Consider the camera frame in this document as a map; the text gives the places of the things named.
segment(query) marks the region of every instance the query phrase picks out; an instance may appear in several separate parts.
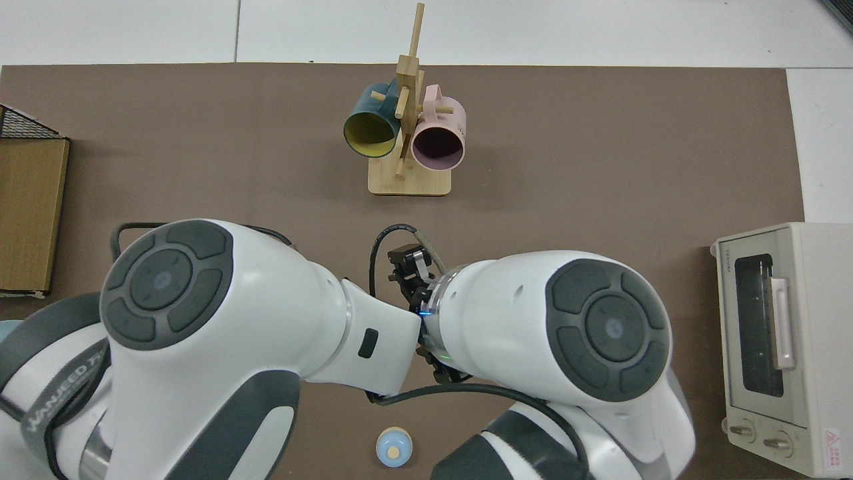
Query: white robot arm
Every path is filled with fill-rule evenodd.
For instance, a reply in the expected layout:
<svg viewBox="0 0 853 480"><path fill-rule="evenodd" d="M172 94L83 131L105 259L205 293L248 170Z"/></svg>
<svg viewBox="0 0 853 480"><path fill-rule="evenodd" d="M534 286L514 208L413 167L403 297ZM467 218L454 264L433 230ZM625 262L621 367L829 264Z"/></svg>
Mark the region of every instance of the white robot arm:
<svg viewBox="0 0 853 480"><path fill-rule="evenodd" d="M57 302L0 343L0 436L59 478L267 478L300 380L397 401L420 341L448 371L528 399L437 465L436 480L471 478L473 465L544 480L684 469L693 428L668 374L669 320L636 272L542 252L421 279L407 312L252 229L161 226L119 257L100 295ZM34 333L60 317L76 320Z"/></svg>

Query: white floor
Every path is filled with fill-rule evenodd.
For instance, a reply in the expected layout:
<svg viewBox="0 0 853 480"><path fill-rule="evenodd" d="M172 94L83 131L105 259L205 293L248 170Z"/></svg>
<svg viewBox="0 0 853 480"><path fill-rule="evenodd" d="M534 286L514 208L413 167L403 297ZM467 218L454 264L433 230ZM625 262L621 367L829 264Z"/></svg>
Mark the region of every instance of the white floor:
<svg viewBox="0 0 853 480"><path fill-rule="evenodd" d="M853 35L818 0L426 0L423 64L788 69L806 219L853 222ZM396 62L413 0L3 0L0 65Z"/></svg>

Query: pink mug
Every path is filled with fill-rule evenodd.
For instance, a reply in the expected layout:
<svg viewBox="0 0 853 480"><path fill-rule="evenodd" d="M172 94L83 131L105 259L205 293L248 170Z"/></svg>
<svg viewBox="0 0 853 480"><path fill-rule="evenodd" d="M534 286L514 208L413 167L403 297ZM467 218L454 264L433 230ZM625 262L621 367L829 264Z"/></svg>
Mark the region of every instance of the pink mug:
<svg viewBox="0 0 853 480"><path fill-rule="evenodd" d="M424 93L424 108L412 136L412 156L430 170L450 170L465 157L465 109L450 97L442 97L438 85Z"/></svg>

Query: oven knob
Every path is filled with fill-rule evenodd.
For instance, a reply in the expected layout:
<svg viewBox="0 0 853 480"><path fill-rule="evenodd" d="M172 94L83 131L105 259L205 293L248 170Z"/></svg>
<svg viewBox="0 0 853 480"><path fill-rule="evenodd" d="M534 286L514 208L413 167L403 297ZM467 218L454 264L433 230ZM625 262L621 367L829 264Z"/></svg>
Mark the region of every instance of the oven knob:
<svg viewBox="0 0 853 480"><path fill-rule="evenodd" d="M791 441L791 437L788 436L784 431L776 432L777 438L768 438L764 440L764 446L774 448L779 451L780 454L785 455L786 458L791 458L794 455L794 446Z"/></svg>
<svg viewBox="0 0 853 480"><path fill-rule="evenodd" d="M735 435L743 436L749 443L755 442L755 429L752 427L752 422L747 419L741 419L740 425L728 426L728 419L722 421L722 431L727 434L734 433Z"/></svg>

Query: small round object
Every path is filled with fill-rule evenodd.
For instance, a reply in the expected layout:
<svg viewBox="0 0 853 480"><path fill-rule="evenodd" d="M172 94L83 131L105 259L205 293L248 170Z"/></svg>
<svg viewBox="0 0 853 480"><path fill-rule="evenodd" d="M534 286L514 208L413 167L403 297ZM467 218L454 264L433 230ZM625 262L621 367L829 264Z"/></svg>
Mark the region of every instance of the small round object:
<svg viewBox="0 0 853 480"><path fill-rule="evenodd" d="M640 352L645 324L642 311L620 296L596 300L586 316L589 343L599 355L615 362Z"/></svg>
<svg viewBox="0 0 853 480"><path fill-rule="evenodd" d="M161 250L143 260L131 278L131 298L143 310L171 305L189 286L193 265L184 252Z"/></svg>
<svg viewBox="0 0 853 480"><path fill-rule="evenodd" d="M376 456L382 465L397 468L412 458L412 437L400 427L389 427L376 440Z"/></svg>

